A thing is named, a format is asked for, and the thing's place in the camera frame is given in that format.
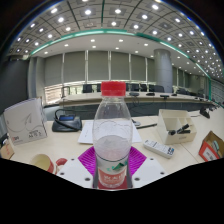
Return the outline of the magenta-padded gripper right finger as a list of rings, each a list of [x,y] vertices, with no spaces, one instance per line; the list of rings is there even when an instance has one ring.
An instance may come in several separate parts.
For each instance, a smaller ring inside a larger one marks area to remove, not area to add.
[[[160,163],[153,157],[146,157],[132,147],[128,159],[127,187],[141,188],[167,175]]]

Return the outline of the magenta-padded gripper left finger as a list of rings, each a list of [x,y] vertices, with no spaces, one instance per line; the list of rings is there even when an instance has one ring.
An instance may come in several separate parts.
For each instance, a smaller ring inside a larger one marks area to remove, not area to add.
[[[98,187],[98,171],[94,147],[90,147],[77,159],[68,160],[58,176],[84,188]]]

